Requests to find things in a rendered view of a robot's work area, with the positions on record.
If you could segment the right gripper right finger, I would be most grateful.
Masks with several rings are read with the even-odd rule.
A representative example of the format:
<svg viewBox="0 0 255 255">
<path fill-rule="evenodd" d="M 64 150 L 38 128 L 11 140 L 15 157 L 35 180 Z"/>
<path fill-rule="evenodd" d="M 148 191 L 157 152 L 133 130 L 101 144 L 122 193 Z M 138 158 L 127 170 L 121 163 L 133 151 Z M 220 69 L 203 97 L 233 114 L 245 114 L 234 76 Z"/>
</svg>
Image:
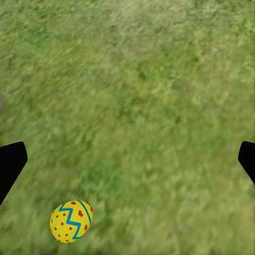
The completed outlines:
<svg viewBox="0 0 255 255">
<path fill-rule="evenodd" d="M 255 184 L 255 143 L 242 141 L 238 160 Z"/>
</svg>

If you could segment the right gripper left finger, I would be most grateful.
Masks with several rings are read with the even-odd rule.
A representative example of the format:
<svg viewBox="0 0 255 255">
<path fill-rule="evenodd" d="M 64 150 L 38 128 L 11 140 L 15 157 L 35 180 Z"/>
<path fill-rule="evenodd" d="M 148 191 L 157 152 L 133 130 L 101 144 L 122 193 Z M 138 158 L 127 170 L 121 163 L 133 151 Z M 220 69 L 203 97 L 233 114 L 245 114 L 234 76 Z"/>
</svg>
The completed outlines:
<svg viewBox="0 0 255 255">
<path fill-rule="evenodd" d="M 28 161 L 22 141 L 0 147 L 0 205 Z"/>
</svg>

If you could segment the easter egg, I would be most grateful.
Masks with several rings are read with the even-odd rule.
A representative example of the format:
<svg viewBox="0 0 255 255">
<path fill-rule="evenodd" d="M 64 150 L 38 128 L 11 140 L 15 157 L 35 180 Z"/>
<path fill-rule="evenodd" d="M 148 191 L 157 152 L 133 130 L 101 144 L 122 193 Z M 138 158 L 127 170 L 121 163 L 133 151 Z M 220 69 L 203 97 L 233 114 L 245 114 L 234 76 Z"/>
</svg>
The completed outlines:
<svg viewBox="0 0 255 255">
<path fill-rule="evenodd" d="M 57 207 L 49 220 L 54 238 L 63 243 L 72 243 L 88 229 L 92 207 L 85 201 L 70 201 Z"/>
</svg>

